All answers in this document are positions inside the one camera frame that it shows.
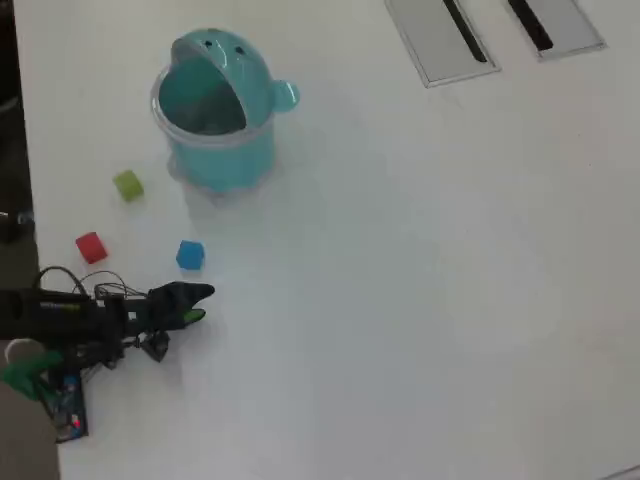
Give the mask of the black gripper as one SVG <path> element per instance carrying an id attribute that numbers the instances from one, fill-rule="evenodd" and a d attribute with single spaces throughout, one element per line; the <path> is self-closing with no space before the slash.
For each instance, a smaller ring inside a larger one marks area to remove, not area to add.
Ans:
<path id="1" fill-rule="evenodd" d="M 151 289 L 146 296 L 124 298 L 126 345 L 167 345 L 168 324 L 174 308 L 193 308 L 211 297 L 215 287 L 206 283 L 171 282 Z M 204 309 L 191 309 L 172 317 L 172 330 L 182 330 L 199 322 Z"/>

